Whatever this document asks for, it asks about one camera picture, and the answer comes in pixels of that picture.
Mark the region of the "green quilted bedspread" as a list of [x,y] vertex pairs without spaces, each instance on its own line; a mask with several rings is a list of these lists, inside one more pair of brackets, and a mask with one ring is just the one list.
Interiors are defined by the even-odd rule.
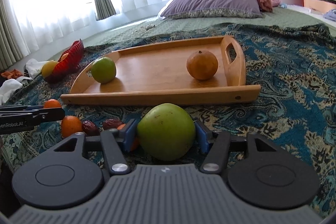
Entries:
[[306,8],[289,6],[275,7],[272,13],[263,12],[261,18],[187,18],[163,19],[149,18],[119,28],[107,30],[88,38],[83,38],[84,46],[97,46],[105,43],[119,43],[134,38],[144,38],[160,34],[171,34],[179,31],[194,31],[222,23],[253,24],[261,26],[303,27],[323,23],[327,25],[332,36],[335,36],[335,23],[324,19]]

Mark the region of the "blue clothes pile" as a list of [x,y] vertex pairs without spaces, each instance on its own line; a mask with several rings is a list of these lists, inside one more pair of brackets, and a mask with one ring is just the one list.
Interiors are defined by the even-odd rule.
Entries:
[[331,9],[323,14],[325,19],[336,22],[336,9]]

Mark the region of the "orange in bowl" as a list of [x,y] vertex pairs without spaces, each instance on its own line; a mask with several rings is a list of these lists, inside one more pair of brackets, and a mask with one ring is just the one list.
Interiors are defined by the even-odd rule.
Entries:
[[61,56],[60,61],[65,60],[65,59],[67,58],[67,56],[68,56],[68,53],[63,54],[63,55]]

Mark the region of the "small tangerine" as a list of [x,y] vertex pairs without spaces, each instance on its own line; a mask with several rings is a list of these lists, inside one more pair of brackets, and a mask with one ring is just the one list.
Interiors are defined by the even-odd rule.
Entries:
[[77,132],[82,132],[81,120],[75,116],[65,116],[61,122],[62,138],[67,138]]
[[61,108],[61,103],[56,100],[56,99],[50,99],[48,101],[45,102],[45,104],[43,105],[44,109],[48,109],[48,108]]
[[122,124],[117,128],[117,130],[117,143],[123,148],[124,151],[132,151],[137,146],[137,121],[132,120],[127,124]]

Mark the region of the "purple pillow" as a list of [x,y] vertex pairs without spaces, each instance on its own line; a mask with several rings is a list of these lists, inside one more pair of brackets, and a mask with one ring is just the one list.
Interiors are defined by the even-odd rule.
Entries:
[[261,18],[257,0],[170,0],[158,16],[185,18]]

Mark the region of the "red glass fruit bowl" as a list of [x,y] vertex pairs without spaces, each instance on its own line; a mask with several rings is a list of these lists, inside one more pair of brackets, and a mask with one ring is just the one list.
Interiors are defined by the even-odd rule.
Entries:
[[72,46],[62,53],[68,53],[65,60],[58,60],[58,65],[54,68],[49,77],[45,78],[45,81],[53,84],[62,80],[66,75],[76,72],[79,69],[80,61],[84,55],[84,44],[81,39],[76,40]]

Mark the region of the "green apple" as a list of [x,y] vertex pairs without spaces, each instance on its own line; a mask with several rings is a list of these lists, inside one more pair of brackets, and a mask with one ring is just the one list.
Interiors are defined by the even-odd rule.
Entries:
[[106,84],[114,80],[116,73],[116,65],[109,57],[96,59],[91,66],[92,77],[101,84]]
[[193,145],[195,132],[190,115],[171,103],[155,106],[137,125],[143,150],[164,161],[183,157]]

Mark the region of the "dark red date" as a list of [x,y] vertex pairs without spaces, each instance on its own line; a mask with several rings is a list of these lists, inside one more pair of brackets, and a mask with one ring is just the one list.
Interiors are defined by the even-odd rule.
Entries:
[[118,128],[120,125],[122,125],[123,122],[119,119],[110,118],[103,122],[102,127],[104,130],[112,129],[112,128]]
[[99,136],[100,131],[91,121],[82,121],[82,130],[87,136]]

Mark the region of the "large orange fruit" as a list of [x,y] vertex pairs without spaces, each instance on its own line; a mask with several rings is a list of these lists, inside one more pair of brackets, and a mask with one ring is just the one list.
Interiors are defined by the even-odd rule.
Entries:
[[191,77],[196,80],[209,80],[218,70],[218,60],[210,51],[199,50],[192,53],[187,61],[186,68]]

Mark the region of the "blue paisley cloth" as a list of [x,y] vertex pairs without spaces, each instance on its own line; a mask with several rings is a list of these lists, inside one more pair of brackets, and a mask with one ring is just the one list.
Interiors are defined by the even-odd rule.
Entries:
[[[246,57],[247,84],[261,85],[252,103],[228,106],[187,106],[186,111],[211,129],[235,135],[258,133],[312,165],[320,188],[310,204],[321,217],[335,211],[335,31],[324,24],[298,28],[221,23],[192,31],[140,36],[127,30],[98,46],[86,47],[84,68],[96,58],[129,47],[171,40],[232,35]],[[7,105],[42,105],[68,93],[78,73],[49,85],[41,76],[19,89]],[[123,122],[142,118],[150,107],[66,106],[66,115],[92,121],[102,129],[108,118]],[[59,141],[60,122],[43,123],[34,131],[3,135],[1,149],[1,212],[12,215],[19,207],[11,178],[21,165]]]

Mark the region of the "white crumpled cloth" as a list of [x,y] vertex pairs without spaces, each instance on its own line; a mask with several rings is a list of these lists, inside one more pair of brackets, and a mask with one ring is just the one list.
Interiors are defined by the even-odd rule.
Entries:
[[25,84],[28,84],[37,77],[37,75],[41,73],[43,65],[46,63],[46,61],[40,62],[35,59],[30,59],[25,66],[28,76],[19,76],[17,79],[5,80],[5,82],[1,84],[1,105],[4,105],[15,91],[21,89]]

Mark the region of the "wooden serving tray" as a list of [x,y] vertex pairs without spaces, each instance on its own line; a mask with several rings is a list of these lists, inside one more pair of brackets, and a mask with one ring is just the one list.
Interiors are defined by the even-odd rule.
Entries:
[[[187,58],[208,50],[219,62],[217,73],[206,81],[187,72]],[[232,36],[213,36],[155,43],[107,54],[117,68],[116,78],[100,84],[87,65],[74,81],[64,103],[73,105],[156,106],[213,105],[251,102],[261,86],[246,83],[246,64],[240,44]]]

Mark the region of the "yellow lemon in bowl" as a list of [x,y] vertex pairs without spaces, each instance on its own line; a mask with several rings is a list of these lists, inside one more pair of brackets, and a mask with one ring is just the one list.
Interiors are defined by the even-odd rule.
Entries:
[[42,77],[43,78],[49,77],[51,73],[53,72],[54,68],[56,67],[56,65],[58,65],[58,62],[55,60],[46,62],[45,65],[43,65],[42,70],[41,70]]

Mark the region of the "orange cloth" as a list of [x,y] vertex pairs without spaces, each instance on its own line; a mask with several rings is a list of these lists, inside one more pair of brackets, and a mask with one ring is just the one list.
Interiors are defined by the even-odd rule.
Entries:
[[17,69],[13,69],[12,71],[4,71],[1,73],[1,76],[7,80],[9,79],[17,79],[23,76],[23,73]]

